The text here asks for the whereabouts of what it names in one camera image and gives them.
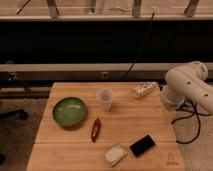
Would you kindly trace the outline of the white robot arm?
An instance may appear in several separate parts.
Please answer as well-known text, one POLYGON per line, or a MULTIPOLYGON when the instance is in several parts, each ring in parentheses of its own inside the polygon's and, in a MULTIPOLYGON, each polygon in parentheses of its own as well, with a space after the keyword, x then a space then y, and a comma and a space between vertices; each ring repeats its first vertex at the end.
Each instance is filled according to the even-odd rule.
POLYGON ((188 98, 213 114, 213 87, 205 83, 207 76, 207 66, 200 61, 170 69, 160 95, 162 104, 167 109, 177 109, 188 98))

